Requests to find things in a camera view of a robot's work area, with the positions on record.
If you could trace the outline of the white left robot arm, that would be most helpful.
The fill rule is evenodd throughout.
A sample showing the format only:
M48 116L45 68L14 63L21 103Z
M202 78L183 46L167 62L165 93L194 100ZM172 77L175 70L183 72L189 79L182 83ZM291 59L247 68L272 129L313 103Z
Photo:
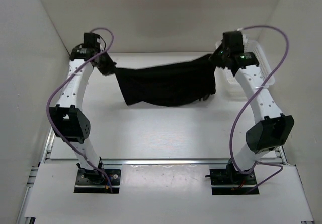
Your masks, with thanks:
M105 180L101 158L96 154L90 140L90 121L82 111L83 98L88 80L96 68L102 75L114 74L116 63L108 55L109 44L94 30L85 32L83 42L76 46L69 58L69 71L65 82L53 92L61 93L52 105L50 96L46 114L56 137L65 142L78 158L78 168L88 172L95 184Z

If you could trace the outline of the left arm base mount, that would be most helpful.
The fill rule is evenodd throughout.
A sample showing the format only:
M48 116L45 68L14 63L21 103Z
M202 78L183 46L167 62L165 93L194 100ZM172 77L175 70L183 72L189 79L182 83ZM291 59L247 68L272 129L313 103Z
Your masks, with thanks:
M106 177L96 170L85 170L78 167L74 193L118 194L121 182L121 169L105 169L112 188Z

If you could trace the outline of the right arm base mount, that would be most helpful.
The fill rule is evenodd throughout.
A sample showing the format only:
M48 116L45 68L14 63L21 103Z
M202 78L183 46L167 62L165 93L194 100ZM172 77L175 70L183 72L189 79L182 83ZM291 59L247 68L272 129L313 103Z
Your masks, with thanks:
M248 174L236 171L232 164L225 169L210 169L205 178L210 179L212 195L259 195L254 170Z

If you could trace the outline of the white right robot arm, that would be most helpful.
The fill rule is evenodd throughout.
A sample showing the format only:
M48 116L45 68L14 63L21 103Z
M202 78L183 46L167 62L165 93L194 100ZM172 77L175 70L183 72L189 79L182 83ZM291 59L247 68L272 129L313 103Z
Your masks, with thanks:
M246 144L237 154L233 152L233 135L243 111L238 113L230 132L233 167L226 170L226 178L236 184L254 169L262 156L286 143L294 119L282 112L270 94L269 86L275 82L274 71L257 41L248 40L241 31L224 32L221 43L209 59L231 71L247 98L242 109L251 107L254 115L255 124L246 132Z

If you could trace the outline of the black shorts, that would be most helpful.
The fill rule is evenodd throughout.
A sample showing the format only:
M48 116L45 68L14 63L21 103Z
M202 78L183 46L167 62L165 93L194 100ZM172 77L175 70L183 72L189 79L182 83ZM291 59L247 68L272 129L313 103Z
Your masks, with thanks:
M209 60L210 56L141 69L116 68L126 105L146 102L177 107L207 100L216 93L216 66Z

